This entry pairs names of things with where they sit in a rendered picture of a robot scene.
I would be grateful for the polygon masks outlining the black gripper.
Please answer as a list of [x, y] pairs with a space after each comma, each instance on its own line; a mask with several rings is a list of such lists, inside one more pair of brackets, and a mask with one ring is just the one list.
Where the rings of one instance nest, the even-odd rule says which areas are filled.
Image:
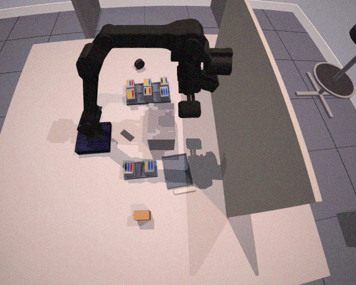
[[[200, 83], [200, 73], [198, 77], [188, 79], [180, 76], [179, 66], [177, 66], [178, 93], [187, 96], [187, 101], [178, 103], [178, 116], [180, 118], [199, 118], [201, 116], [201, 103], [195, 100], [197, 84]], [[192, 99], [192, 100], [191, 100]]]

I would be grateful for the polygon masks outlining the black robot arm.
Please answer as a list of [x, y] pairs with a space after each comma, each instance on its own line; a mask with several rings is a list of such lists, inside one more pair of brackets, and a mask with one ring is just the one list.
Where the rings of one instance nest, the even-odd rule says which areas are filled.
[[[171, 51], [170, 61], [178, 62], [178, 73], [186, 79], [200, 75], [196, 92], [213, 93], [219, 86], [217, 75], [232, 72], [233, 49], [210, 48], [203, 26], [194, 18], [176, 20], [164, 25], [105, 24], [93, 42], [84, 45], [76, 62], [83, 83], [83, 112], [77, 130], [85, 139], [102, 137], [97, 105], [99, 73], [113, 48], [163, 48]], [[203, 63], [203, 70], [201, 64]]]

